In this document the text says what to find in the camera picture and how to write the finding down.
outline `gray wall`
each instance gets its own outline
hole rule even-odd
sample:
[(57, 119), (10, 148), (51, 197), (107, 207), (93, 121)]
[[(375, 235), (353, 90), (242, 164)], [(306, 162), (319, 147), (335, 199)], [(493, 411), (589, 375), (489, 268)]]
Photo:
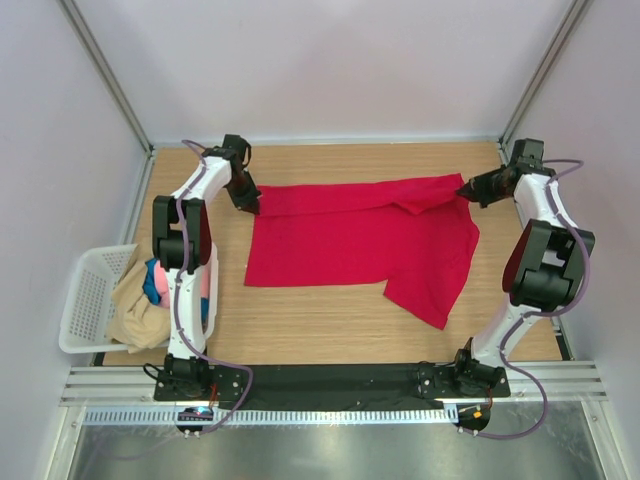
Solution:
[(78, 2), (153, 142), (493, 136), (569, 0)]
[(86, 361), (57, 345), (71, 270), (120, 240), (143, 159), (56, 2), (0, 2), (2, 478), (50, 458), (69, 367)]
[(566, 325), (575, 354), (597, 362), (630, 459), (640, 458), (638, 25), (637, 1), (595, 1), (516, 137), (544, 140), (547, 159), (587, 162), (560, 188), (571, 216), (596, 234), (590, 288)]

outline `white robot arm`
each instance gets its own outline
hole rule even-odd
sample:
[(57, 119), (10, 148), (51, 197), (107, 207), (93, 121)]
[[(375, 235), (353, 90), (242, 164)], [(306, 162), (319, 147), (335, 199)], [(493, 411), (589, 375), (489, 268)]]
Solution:
[[(166, 385), (163, 392), (169, 397), (165, 400), (184, 390), (180, 385), (195, 385), (196, 391), (202, 391), (211, 383), (208, 363), (195, 353), (206, 349), (200, 293), (206, 269), (210, 269), (209, 322), (215, 321), (217, 310), (218, 259), (207, 205), (225, 188), (238, 210), (260, 213), (260, 191), (246, 168), (251, 145), (238, 135), (225, 135), (222, 147), (201, 148), (202, 153), (195, 150), (200, 165), (187, 182), (172, 195), (158, 196), (153, 202), (153, 253), (167, 274), (171, 311), (169, 351), (162, 378), (158, 378), (159, 384)], [(188, 234), (188, 252), (182, 229)]]
[[(589, 254), (595, 242), (591, 232), (578, 230), (569, 217), (558, 193), (555, 172), (543, 166), (542, 154), (542, 142), (518, 140), (509, 165), (471, 179), (458, 191), (482, 207), (513, 197), (527, 222), (505, 268), (503, 302), (491, 323), (471, 341), (471, 358), (487, 366), (503, 366), (501, 353), (508, 358), (542, 318), (525, 315), (527, 312), (555, 311), (575, 297), (584, 275), (584, 259), (565, 225), (576, 230)], [(524, 323), (501, 346), (523, 316)]]

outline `red cloth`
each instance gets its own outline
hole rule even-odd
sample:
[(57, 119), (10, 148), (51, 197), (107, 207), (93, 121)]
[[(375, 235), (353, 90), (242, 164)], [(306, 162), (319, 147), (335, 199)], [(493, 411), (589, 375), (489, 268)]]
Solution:
[(261, 186), (245, 285), (352, 285), (443, 329), (478, 243), (462, 177), (372, 184)]

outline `metal floor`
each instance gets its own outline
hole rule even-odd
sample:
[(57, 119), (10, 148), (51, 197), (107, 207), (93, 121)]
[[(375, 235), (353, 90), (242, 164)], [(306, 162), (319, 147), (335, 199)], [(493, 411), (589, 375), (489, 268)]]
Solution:
[[(495, 404), (487, 431), (515, 433), (541, 405)], [(230, 428), (201, 439), (176, 439), (136, 461), (174, 427), (83, 427), (73, 480), (372, 480), (605, 479), (582, 406), (550, 405), (542, 428), (495, 441), (458, 434), (450, 425), (358, 425)]]

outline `wooden surface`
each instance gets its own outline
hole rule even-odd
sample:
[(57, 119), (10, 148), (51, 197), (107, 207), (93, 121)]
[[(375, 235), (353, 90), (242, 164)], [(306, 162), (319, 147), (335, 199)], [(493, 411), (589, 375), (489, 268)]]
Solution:
[[(258, 184), (349, 183), (461, 172), (463, 177), (499, 165), (493, 143), (320, 145), (256, 147), (251, 174)], [(184, 183), (197, 165), (187, 149), (159, 152), (137, 239), (151, 236), (151, 203)], [(511, 201), (481, 210), (469, 280), (444, 331), (427, 325), (382, 295), (384, 284), (252, 288), (243, 285), (253, 217), (237, 212), (223, 192), (210, 206), (218, 247), (220, 293), (209, 354), (244, 364), (389, 363), (450, 361), (490, 321), (502, 299), (502, 271), (521, 227)], [(109, 353), (106, 365), (161, 364), (165, 351)], [(515, 360), (558, 360), (548, 320), (540, 320), (518, 346)]]

